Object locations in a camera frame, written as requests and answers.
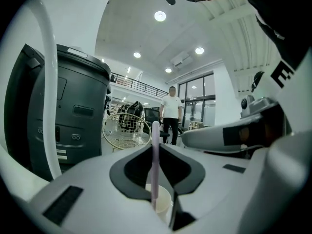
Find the port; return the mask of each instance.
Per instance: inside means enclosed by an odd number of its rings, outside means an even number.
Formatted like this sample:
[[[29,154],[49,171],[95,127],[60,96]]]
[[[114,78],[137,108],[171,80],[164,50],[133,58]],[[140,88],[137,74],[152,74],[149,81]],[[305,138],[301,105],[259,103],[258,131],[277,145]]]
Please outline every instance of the port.
[[[55,127],[55,141],[59,142],[60,141],[60,128]]]

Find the cup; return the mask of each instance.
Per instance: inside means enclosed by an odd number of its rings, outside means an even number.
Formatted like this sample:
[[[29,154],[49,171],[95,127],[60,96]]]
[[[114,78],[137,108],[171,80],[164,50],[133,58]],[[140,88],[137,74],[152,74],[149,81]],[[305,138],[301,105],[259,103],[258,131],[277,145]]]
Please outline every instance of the cup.
[[[151,191],[151,184],[145,185],[145,190]],[[167,213],[168,209],[171,205],[171,195],[170,193],[163,188],[162,186],[158,186],[158,198],[156,200],[156,213],[159,216],[159,218],[167,223]]]

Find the white t-shirt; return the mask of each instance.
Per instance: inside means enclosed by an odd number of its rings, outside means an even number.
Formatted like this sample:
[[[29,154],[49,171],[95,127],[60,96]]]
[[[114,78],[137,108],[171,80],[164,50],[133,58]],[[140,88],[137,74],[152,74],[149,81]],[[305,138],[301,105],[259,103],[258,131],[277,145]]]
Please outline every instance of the white t-shirt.
[[[182,102],[178,97],[167,95],[160,104],[164,106],[164,118],[179,118],[178,107],[182,107]]]

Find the pink straw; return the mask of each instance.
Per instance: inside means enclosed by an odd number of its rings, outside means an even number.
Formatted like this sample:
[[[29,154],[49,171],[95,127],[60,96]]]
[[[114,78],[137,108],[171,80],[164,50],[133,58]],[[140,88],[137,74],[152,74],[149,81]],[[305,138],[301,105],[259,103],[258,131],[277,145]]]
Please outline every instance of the pink straw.
[[[156,200],[158,198],[158,175],[159,175],[159,122],[154,121],[152,125],[152,146],[153,146],[153,159],[151,171],[151,193],[152,193],[152,206],[156,209]]]

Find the white tube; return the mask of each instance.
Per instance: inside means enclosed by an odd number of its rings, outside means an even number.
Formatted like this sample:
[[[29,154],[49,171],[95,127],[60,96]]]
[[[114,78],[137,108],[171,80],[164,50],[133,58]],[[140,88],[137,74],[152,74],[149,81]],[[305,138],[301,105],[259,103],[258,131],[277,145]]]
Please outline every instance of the white tube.
[[[53,179],[60,176],[61,170],[55,143],[55,114],[58,93],[58,53],[53,27],[42,0],[29,0],[27,6],[36,17],[44,47],[45,82],[43,107],[43,142],[45,154]]]

